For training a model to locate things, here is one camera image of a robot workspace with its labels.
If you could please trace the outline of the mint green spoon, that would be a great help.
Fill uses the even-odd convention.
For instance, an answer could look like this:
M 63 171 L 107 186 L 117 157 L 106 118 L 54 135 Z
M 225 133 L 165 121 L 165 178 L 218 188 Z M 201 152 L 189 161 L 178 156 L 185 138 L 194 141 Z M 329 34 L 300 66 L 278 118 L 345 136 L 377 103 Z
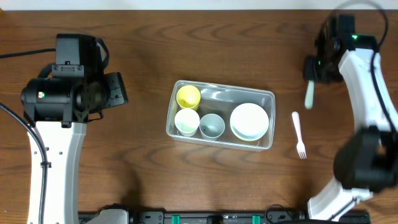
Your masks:
M 315 92 L 315 83 L 313 80 L 309 80 L 304 100 L 304 105 L 307 110 L 310 110 L 313 107 L 314 92 Z

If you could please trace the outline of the pink fork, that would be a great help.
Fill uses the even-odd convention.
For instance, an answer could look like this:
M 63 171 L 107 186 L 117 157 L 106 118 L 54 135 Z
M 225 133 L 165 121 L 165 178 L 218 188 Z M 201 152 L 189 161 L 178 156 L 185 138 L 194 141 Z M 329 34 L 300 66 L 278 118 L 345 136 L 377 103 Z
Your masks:
M 293 124 L 294 124 L 296 136 L 297 136 L 296 149 L 297 149 L 299 158 L 306 159 L 307 155 L 306 155 L 305 145 L 304 145 L 303 139 L 302 139 L 302 130 L 301 130 L 301 125 L 300 125 L 300 117 L 299 117 L 299 114 L 296 111 L 292 112 L 292 121 L 293 121 Z

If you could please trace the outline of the white bowl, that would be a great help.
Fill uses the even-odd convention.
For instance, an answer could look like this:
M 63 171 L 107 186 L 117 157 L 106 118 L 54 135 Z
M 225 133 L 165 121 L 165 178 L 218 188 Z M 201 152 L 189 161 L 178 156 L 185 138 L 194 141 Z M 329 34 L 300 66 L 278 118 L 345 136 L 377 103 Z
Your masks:
M 257 141 L 269 129 L 266 111 L 254 103 L 243 103 L 231 113 L 229 125 L 233 134 L 243 141 Z

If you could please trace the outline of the yellow cup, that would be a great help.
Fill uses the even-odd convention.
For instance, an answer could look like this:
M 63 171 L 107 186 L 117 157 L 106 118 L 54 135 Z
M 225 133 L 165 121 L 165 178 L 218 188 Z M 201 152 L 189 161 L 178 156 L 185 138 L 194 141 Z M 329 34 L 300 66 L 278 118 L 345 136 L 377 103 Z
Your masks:
M 181 109 L 196 111 L 200 104 L 201 92 L 193 85 L 185 85 L 177 92 L 176 100 Z

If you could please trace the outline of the white cup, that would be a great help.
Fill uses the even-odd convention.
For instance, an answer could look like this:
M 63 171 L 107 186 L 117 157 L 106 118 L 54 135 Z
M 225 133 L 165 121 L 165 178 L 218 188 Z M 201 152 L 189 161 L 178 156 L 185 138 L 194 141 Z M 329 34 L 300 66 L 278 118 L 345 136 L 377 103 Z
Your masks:
M 182 109 L 175 115 L 174 123 L 183 136 L 193 136 L 200 124 L 198 113 L 192 109 Z

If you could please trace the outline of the clear plastic container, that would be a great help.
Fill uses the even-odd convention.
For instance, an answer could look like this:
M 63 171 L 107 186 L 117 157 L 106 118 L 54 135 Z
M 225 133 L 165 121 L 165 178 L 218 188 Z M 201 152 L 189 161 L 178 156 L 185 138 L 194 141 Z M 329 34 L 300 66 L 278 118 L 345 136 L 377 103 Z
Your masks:
M 197 131 L 193 136 L 187 137 L 175 127 L 175 115 L 181 110 L 176 97 L 181 87 L 192 85 L 201 91 L 201 100 L 197 113 L 199 117 L 214 113 L 222 117 L 226 128 L 224 133 L 216 140 L 203 139 Z M 244 141 L 236 137 L 230 128 L 230 116 L 233 110 L 243 103 L 259 105 L 269 117 L 269 128 L 265 135 L 256 141 Z M 240 86 L 222 85 L 216 83 L 178 80 L 172 90 L 166 122 L 166 133 L 174 140 L 202 144 L 212 147 L 240 149 L 246 151 L 265 151 L 271 148 L 275 130 L 275 94 L 267 90 L 258 90 Z

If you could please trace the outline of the grey cup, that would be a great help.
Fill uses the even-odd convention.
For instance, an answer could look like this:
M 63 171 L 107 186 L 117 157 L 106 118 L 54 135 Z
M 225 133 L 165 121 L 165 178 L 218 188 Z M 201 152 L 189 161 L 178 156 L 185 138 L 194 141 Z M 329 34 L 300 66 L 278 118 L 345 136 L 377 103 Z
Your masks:
M 203 139 L 217 140 L 225 131 L 225 122 L 217 114 L 206 114 L 200 119 L 200 132 Z

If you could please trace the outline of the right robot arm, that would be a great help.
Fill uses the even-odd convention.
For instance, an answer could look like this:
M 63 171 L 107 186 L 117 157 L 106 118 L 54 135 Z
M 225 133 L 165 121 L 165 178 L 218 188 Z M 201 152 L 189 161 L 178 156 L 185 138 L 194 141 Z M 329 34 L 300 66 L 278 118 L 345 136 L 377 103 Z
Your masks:
M 354 134 L 338 151 L 333 178 L 308 203 L 312 220 L 338 221 L 361 201 L 397 185 L 397 110 L 380 69 L 380 45 L 353 28 L 324 28 L 317 54 L 305 60 L 305 107 L 313 105 L 315 82 L 345 82 Z

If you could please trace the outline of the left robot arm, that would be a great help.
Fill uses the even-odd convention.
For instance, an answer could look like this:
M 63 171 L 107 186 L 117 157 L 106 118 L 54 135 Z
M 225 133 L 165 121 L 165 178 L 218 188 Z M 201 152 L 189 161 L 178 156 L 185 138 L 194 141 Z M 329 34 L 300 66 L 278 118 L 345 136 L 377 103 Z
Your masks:
M 119 72 L 34 78 L 21 94 L 31 151 L 28 223 L 78 223 L 79 163 L 90 115 L 128 102 Z

